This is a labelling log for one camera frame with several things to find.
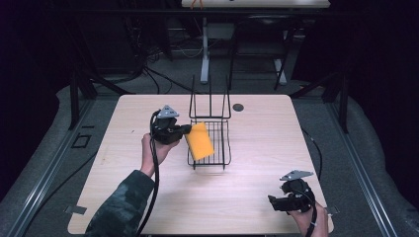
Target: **camouflage sleeve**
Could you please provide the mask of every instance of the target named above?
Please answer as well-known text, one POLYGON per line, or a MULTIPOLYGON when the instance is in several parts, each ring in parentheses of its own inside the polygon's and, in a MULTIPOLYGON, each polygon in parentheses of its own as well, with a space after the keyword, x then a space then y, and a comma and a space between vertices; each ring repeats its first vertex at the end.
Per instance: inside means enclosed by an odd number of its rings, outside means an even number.
POLYGON ((133 171, 99 207, 84 236, 135 236, 153 187, 148 176, 133 171))

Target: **table leg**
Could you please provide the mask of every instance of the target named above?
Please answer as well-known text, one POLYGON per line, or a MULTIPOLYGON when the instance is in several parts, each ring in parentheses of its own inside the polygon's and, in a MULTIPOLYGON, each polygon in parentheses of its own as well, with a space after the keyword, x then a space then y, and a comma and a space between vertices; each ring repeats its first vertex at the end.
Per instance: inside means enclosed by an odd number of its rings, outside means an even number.
POLYGON ((210 53, 207 18, 203 18, 203 66, 201 69, 201 83, 207 84, 210 74, 210 53))

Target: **hand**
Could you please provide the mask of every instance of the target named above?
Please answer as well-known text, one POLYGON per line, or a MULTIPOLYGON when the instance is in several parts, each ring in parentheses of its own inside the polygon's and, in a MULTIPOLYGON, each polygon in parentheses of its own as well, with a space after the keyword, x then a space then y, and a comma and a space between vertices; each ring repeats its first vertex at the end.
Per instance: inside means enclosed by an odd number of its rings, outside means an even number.
MULTIPOLYGON (((312 237, 325 237, 329 236, 329 227, 328 227, 328 215, 326 209, 321 206, 319 203, 315 203, 315 207, 317 209, 317 220, 316 226, 314 227, 313 233, 311 234, 312 237)), ((305 236, 307 233, 307 229, 311 224, 311 216, 313 213, 313 208, 307 212, 299 212, 299 211, 289 211, 289 214, 293 217, 298 226, 299 231, 301 232, 302 236, 305 236)))
MULTIPOLYGON (((142 136, 142 164, 140 171, 151 178, 154 175, 154 163, 153 154, 150 148, 150 141, 151 136, 149 133, 146 133, 142 136)), ((160 165, 164 161, 164 159, 166 159, 166 156, 169 153, 170 149, 179 144, 179 140, 168 145, 161 144, 158 141, 155 141, 155 143, 157 160, 158 164, 160 165)))

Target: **yellow block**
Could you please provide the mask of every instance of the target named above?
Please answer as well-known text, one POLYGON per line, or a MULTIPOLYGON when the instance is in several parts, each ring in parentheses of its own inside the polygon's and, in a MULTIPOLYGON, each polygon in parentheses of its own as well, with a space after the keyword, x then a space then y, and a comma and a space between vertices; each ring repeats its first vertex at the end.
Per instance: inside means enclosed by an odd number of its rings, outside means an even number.
POLYGON ((213 146, 204 122, 193 125, 191 132, 186 134, 185 137, 194 160, 201 160, 213 154, 213 146))

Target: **cable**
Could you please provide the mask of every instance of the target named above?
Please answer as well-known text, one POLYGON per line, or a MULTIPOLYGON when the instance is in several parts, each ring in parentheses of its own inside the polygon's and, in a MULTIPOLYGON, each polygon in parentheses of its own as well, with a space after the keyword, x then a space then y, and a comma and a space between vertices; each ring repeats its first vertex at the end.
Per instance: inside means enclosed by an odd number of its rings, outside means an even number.
POLYGON ((304 192, 298 191, 298 190, 292 190, 294 193, 299 193, 303 196, 305 196, 306 198, 308 198, 308 200, 311 203, 311 207, 313 208, 313 213, 311 214, 311 222, 310 225, 308 226, 307 229, 307 233, 305 234, 305 237, 310 237, 311 234, 314 231, 314 227, 316 225, 316 221, 317 221, 317 208, 315 207, 315 201, 312 200, 307 194, 305 194, 304 192))
POLYGON ((150 215, 151 215, 151 211, 153 210, 154 204, 156 202, 157 199, 157 193, 158 193, 158 187, 160 184, 160 170, 159 170, 159 166, 158 166, 158 159, 157 159, 157 153, 156 153, 156 143, 154 140, 154 132, 153 132, 153 122, 154 122, 154 118, 157 117, 158 113, 160 112, 154 112, 153 115, 151 116, 150 119, 150 136, 151 136, 151 140, 150 140, 150 149, 151 149, 151 154, 153 155, 153 163, 154 163, 154 192, 153 192, 153 197, 151 198, 151 202, 150 202, 150 206, 148 207, 147 210, 147 214, 144 217, 144 220, 142 221, 141 225, 139 226, 137 232, 136 232, 136 237, 138 237, 142 230, 144 229, 145 224, 147 223, 150 215))
POLYGON ((34 216, 31 218, 31 221, 29 222, 29 224, 27 225, 27 227, 25 228, 24 234, 23 236, 25 236, 29 230, 29 227, 31 227, 31 224, 34 222, 35 218, 37 217, 37 215, 40 213, 40 211, 42 210, 42 208, 46 205, 46 203, 56 194, 56 192, 58 192, 75 174, 77 174, 87 163, 89 163, 89 161, 91 161, 96 154, 98 153, 98 151, 96 151, 95 153, 93 153, 92 156, 89 157, 89 159, 87 159, 87 161, 85 161, 79 168, 77 168, 77 170, 75 170, 73 173, 71 173, 70 176, 68 176, 54 191, 52 191, 52 193, 43 201, 43 203, 38 207, 37 211, 35 212, 34 216))
POLYGON ((185 89, 185 90, 187 90, 187 91, 189 91, 189 92, 192 92, 192 91, 193 91, 193 89, 192 89, 192 88, 187 87, 187 86, 185 86, 185 85, 182 85, 181 83, 176 82, 176 81, 174 81, 173 79, 170 79, 168 76, 163 75, 163 74, 161 74, 161 73, 159 73, 159 72, 156 72, 156 71, 154 71, 153 69, 151 69, 151 68, 149 68, 149 67, 147 67, 147 66, 144 66, 144 69, 145 69, 145 70, 149 70, 150 72, 152 72, 152 73, 154 73, 154 74, 156 74, 156 75, 158 75, 158 76, 160 76, 160 77, 162 77, 162 78, 164 78, 164 79, 166 79, 166 80, 168 80, 168 81, 172 82, 173 84, 175 84, 175 85, 177 85, 177 86, 179 86, 179 87, 181 87, 181 88, 183 88, 183 89, 185 89))
POLYGON ((156 79, 154 79, 154 77, 150 74, 150 72, 146 68, 144 68, 144 71, 145 71, 145 73, 147 73, 148 76, 150 76, 151 80, 153 80, 154 84, 157 87, 157 95, 159 95, 160 94, 160 86, 158 85, 156 79))
POLYGON ((310 140, 313 142, 314 146, 317 149, 318 156, 319 156, 319 159, 320 159, 320 165, 319 165, 320 167, 319 167, 319 171, 318 171, 318 176, 317 177, 318 177, 318 181, 320 181, 321 171, 323 169, 323 155, 321 154, 320 148, 318 147, 317 142, 315 142, 315 140, 313 139, 313 137, 310 134, 308 134, 308 132, 304 128, 301 128, 301 130, 308 136, 308 138, 310 138, 310 140))

